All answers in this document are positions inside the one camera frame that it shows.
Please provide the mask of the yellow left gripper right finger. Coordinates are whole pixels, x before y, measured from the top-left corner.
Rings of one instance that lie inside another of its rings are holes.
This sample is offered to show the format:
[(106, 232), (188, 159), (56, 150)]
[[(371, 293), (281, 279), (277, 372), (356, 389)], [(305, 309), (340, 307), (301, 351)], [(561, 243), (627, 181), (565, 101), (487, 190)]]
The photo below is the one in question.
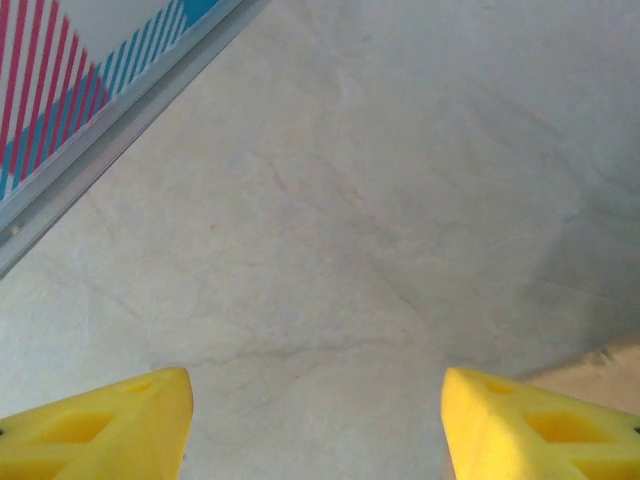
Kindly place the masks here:
[(441, 420), (459, 479), (636, 479), (637, 416), (450, 368)]

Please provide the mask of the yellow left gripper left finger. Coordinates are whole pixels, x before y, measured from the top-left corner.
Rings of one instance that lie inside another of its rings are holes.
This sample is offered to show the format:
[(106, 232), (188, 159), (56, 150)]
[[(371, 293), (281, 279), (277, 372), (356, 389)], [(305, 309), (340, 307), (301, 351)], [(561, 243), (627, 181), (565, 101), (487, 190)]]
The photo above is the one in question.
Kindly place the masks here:
[(176, 479), (193, 417), (189, 373), (157, 370), (1, 421), (4, 479)]

